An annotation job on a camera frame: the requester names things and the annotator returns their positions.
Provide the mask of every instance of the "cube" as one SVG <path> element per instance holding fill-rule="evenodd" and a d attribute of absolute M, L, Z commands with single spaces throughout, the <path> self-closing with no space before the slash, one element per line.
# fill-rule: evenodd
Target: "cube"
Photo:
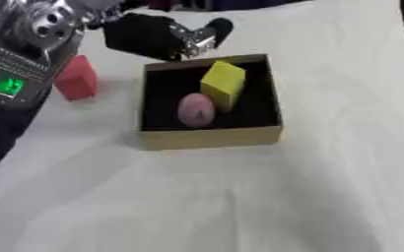
<path fill-rule="evenodd" d="M 235 107 L 245 81 L 245 70 L 227 63 L 216 61 L 202 79 L 201 93 L 208 96 L 222 112 L 230 112 Z"/>
<path fill-rule="evenodd" d="M 97 73 L 86 56 L 73 58 L 57 77 L 55 86 L 68 100 L 84 99 L 97 94 Z"/>

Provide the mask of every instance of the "yellow cube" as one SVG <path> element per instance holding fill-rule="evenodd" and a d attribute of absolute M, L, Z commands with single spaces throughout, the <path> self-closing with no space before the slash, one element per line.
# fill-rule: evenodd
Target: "yellow cube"
<path fill-rule="evenodd" d="M 202 79 L 201 93 L 222 112 L 230 112 L 243 89 L 245 70 L 224 61 L 216 61 Z"/>

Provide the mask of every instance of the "white fabric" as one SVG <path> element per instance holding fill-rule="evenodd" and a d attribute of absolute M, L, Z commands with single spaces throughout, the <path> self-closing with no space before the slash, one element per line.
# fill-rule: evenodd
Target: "white fabric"
<path fill-rule="evenodd" d="M 142 152 L 152 60 L 82 47 L 100 94 L 58 92 L 0 165 L 0 252 L 404 251 L 404 27 L 397 0 L 317 0 L 229 17 L 208 56 L 268 53 L 286 131 L 273 147 Z"/>

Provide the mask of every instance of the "cardboard box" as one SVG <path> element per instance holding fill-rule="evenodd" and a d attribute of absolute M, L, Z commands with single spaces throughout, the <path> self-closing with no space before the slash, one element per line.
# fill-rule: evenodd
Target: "cardboard box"
<path fill-rule="evenodd" d="M 218 113 L 201 130 L 178 120 L 180 100 L 200 92 L 200 81 L 211 66 L 223 60 L 246 70 L 246 81 L 233 111 Z M 147 150 L 178 150 L 231 146 L 272 145 L 283 130 L 271 68 L 266 55 L 244 55 L 145 67 L 138 134 Z"/>

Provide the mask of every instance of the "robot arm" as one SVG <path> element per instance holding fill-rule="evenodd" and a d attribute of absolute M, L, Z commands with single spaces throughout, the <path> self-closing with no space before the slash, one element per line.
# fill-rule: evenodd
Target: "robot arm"
<path fill-rule="evenodd" d="M 170 18 L 128 13 L 131 7 L 130 0 L 0 0 L 0 160 L 32 123 L 87 28 L 102 29 L 111 49 L 163 60 L 202 54 L 233 29 L 220 19 L 191 31 Z"/>

